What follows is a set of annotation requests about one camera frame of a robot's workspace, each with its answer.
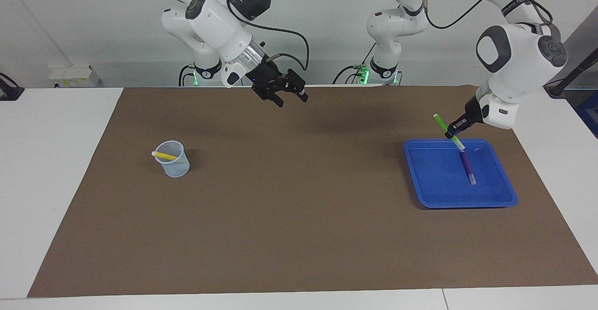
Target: white wall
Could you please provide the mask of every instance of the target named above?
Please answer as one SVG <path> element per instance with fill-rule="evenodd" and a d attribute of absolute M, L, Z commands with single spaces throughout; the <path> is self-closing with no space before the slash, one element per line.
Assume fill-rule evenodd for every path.
<path fill-rule="evenodd" d="M 430 0 L 436 23 L 452 21 L 476 0 Z M 598 0 L 538 0 L 555 16 L 563 40 L 598 4 Z M 174 85 L 179 66 L 189 60 L 186 48 L 162 29 L 162 10 L 173 0 L 0 0 L 0 70 L 25 87 L 44 87 L 49 63 L 89 63 L 105 86 Z M 340 68 L 360 63 L 372 44 L 365 31 L 371 12 L 396 6 L 393 0 L 273 0 L 257 22 L 294 29 L 312 47 L 308 83 L 329 83 Z M 56 44 L 40 30 L 39 22 Z M 484 2 L 455 27 L 427 29 L 401 39 L 399 69 L 404 84 L 458 85 L 481 83 L 485 70 L 474 52 L 489 25 L 504 23 L 499 10 Z M 267 42 L 270 53 L 305 56 L 303 42 L 292 35 L 251 30 Z M 293 67 L 292 63 L 281 63 Z"/>

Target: translucent cup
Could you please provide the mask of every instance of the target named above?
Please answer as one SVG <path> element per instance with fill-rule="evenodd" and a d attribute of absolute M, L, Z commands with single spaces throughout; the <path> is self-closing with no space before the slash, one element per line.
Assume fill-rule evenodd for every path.
<path fill-rule="evenodd" d="M 189 170 L 189 161 L 185 155 L 185 148 L 179 141 L 166 141 L 158 148 L 156 148 L 156 152 L 165 153 L 168 155 L 173 155 L 177 159 L 173 161 L 169 161 L 167 159 L 163 159 L 160 157 L 154 156 L 156 161 L 162 165 L 164 171 L 166 172 L 167 176 L 172 178 L 178 178 L 186 174 Z"/>

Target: cup with yellow marker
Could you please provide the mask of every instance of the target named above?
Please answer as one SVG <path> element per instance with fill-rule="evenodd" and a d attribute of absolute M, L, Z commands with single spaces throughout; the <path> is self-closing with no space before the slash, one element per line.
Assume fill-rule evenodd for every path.
<path fill-rule="evenodd" d="M 189 170 L 185 148 L 179 141 L 166 141 L 160 144 L 151 155 L 162 165 L 167 176 L 172 178 L 183 176 Z"/>

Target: yellow marker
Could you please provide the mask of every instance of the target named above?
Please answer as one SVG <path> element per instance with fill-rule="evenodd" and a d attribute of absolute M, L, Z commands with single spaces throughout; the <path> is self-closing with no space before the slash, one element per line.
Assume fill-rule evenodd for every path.
<path fill-rule="evenodd" d="M 154 157 L 158 157 L 158 158 L 162 158 L 162 159 L 167 159 L 169 161 L 174 161 L 176 160 L 178 157 L 175 157 L 173 155 L 169 155 L 169 154 L 165 154 L 165 153 L 161 153 L 161 152 L 151 152 L 151 155 L 153 155 Z"/>

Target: marker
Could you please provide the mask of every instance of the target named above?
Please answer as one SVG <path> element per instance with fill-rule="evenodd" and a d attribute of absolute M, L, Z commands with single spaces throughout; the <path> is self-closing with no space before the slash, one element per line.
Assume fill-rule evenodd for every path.
<path fill-rule="evenodd" d="M 445 133 L 448 131 L 449 127 L 446 125 L 446 123 L 444 123 L 440 115 L 434 114 L 434 120 L 436 120 L 438 125 L 440 125 L 440 127 L 443 129 Z M 456 135 L 453 135 L 451 140 L 453 140 L 455 145 L 457 145 L 457 148 L 459 148 L 459 155 L 461 156 L 461 161 L 463 162 L 465 172 L 467 173 L 467 176 L 470 179 L 471 185 L 476 185 L 476 176 L 474 176 L 474 172 L 471 170 L 470 159 L 467 158 L 467 154 L 465 153 L 465 146 L 463 145 L 463 143 L 461 143 L 461 140 L 459 140 L 459 138 Z"/>
<path fill-rule="evenodd" d="M 173 155 L 169 155 L 169 154 L 165 154 L 165 153 L 161 153 L 161 152 L 151 152 L 151 155 L 153 155 L 154 157 L 167 159 L 169 161 L 175 161 L 177 159 L 177 157 L 175 157 Z"/>

